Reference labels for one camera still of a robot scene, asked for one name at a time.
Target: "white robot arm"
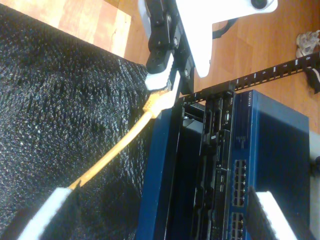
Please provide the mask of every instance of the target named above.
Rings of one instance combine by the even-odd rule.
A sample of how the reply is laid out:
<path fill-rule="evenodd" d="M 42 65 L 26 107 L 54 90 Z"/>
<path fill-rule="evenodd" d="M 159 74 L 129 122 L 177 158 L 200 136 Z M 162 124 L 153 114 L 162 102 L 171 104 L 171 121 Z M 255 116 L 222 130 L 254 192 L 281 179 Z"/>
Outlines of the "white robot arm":
<path fill-rule="evenodd" d="M 151 14 L 147 3 L 153 4 L 150 0 L 138 0 L 145 33 L 150 38 Z M 212 24 L 253 14 L 270 13 L 278 6 L 278 0 L 175 0 L 175 3 L 194 65 L 201 78 L 206 77 L 210 69 Z"/>

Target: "wooden floor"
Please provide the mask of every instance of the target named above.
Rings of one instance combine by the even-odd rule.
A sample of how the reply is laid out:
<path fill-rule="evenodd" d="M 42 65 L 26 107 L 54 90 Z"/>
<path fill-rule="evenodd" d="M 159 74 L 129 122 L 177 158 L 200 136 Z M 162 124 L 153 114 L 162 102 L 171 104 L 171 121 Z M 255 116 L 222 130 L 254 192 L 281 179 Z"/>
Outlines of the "wooden floor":
<path fill-rule="evenodd" d="M 0 0 L 0 3 L 130 61 L 145 64 L 148 59 L 148 40 L 138 0 Z M 213 41 L 209 75 L 196 77 L 196 91 L 295 58 L 297 35 L 320 29 L 320 2 L 278 0 L 278 4 L 273 13 L 242 17 L 222 38 Z M 255 89 L 307 115 L 310 129 L 320 133 L 320 93 L 313 94 L 304 73 Z"/>
<path fill-rule="evenodd" d="M 0 0 L 0 4 L 120 57 L 125 55 L 131 16 L 104 0 Z"/>
<path fill-rule="evenodd" d="M 118 8 L 131 16 L 124 57 L 145 64 L 149 56 L 148 40 L 144 35 L 137 2 L 119 0 L 118 3 Z M 213 41 L 209 75 L 196 78 L 196 91 L 295 58 L 297 35 L 320 29 L 320 2 L 278 0 L 278 4 L 273 13 L 240 18 L 222 38 Z M 304 73 L 254 89 L 305 114 L 309 117 L 310 129 L 320 133 L 320 93 L 313 94 Z"/>

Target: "black textured mat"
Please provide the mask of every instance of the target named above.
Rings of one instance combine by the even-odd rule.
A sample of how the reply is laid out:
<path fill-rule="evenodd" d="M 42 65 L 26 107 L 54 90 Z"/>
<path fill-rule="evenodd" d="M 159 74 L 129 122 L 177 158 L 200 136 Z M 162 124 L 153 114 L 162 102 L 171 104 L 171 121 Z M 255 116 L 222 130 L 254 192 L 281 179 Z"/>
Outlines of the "black textured mat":
<path fill-rule="evenodd" d="M 0 235 L 142 115 L 146 69 L 0 5 Z M 133 239 L 150 126 L 82 188 L 72 239 Z"/>

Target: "shoe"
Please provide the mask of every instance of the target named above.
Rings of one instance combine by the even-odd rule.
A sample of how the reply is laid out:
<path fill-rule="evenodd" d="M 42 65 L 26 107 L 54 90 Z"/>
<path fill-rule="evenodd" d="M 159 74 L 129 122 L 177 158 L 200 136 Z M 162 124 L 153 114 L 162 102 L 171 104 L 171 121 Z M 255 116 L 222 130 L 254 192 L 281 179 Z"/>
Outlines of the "shoe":
<path fill-rule="evenodd" d="M 300 58 L 314 52 L 314 49 L 317 45 L 320 45 L 320 39 L 318 38 L 320 30 L 299 34 L 296 37 L 296 44 L 298 49 L 296 50 L 296 57 Z"/>

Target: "blue network switch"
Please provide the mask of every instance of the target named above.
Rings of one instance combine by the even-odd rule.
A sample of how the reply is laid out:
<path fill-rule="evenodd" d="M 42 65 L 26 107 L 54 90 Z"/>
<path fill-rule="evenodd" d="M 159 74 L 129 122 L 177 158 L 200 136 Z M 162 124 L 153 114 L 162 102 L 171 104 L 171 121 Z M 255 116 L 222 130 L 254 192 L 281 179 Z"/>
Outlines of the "blue network switch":
<path fill-rule="evenodd" d="M 237 94 L 234 104 L 228 239 L 251 239 L 249 186 L 270 191 L 290 224 L 299 216 L 309 225 L 308 118 L 254 90 Z"/>

